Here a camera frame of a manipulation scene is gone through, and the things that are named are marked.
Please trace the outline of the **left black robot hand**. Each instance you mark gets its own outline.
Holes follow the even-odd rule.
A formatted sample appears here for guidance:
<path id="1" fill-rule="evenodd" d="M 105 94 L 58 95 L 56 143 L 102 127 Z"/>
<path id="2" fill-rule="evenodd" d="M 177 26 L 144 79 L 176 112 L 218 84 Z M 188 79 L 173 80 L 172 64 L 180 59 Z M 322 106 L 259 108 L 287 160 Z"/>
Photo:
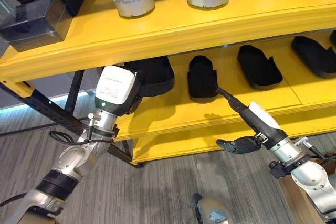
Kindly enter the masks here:
<path id="1" fill-rule="evenodd" d="M 138 91 L 144 77 L 144 72 L 125 66 L 104 67 L 96 87 L 95 107 L 119 117 L 133 113 L 142 100 Z"/>

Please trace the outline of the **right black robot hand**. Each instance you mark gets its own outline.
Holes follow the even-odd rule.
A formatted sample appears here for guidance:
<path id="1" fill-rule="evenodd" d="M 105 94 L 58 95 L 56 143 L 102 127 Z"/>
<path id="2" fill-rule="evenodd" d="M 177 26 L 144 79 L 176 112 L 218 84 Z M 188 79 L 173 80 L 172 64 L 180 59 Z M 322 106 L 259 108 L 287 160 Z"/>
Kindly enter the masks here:
<path id="1" fill-rule="evenodd" d="M 253 136 L 240 137 L 234 141 L 218 139 L 216 143 L 223 150 L 234 154 L 245 154 L 259 150 L 262 145 L 267 149 L 271 149 L 288 137 L 279 126 L 271 126 L 270 123 L 266 122 L 265 118 L 262 119 L 232 94 L 220 87 L 217 88 L 217 93 L 228 101 L 229 106 L 237 112 L 245 123 L 255 132 Z"/>

